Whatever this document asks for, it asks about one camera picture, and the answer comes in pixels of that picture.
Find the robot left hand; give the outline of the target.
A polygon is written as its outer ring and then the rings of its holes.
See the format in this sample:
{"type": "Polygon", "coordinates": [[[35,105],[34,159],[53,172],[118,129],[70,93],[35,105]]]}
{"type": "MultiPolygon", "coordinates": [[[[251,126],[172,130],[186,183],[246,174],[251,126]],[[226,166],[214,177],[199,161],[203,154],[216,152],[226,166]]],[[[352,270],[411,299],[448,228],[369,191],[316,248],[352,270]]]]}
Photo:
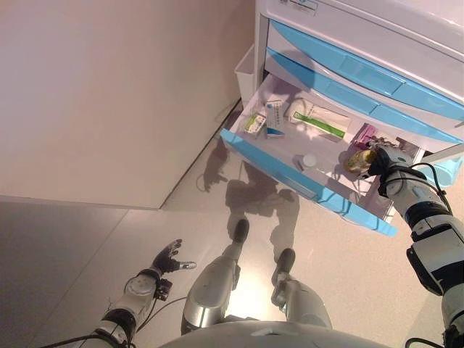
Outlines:
{"type": "Polygon", "coordinates": [[[182,239],[176,239],[168,244],[153,260],[152,268],[158,270],[161,275],[179,270],[193,270],[196,263],[192,261],[178,261],[175,256],[182,245],[182,239]]]}

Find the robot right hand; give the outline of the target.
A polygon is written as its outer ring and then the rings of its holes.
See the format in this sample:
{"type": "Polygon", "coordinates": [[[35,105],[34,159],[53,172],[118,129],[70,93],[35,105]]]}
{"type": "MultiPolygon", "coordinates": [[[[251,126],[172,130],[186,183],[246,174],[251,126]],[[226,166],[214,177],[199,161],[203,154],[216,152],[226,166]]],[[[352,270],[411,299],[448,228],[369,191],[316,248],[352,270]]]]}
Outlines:
{"type": "Polygon", "coordinates": [[[375,153],[375,158],[367,171],[369,176],[388,178],[399,167],[412,164],[412,158],[398,146],[373,141],[369,145],[369,149],[375,153]]]}

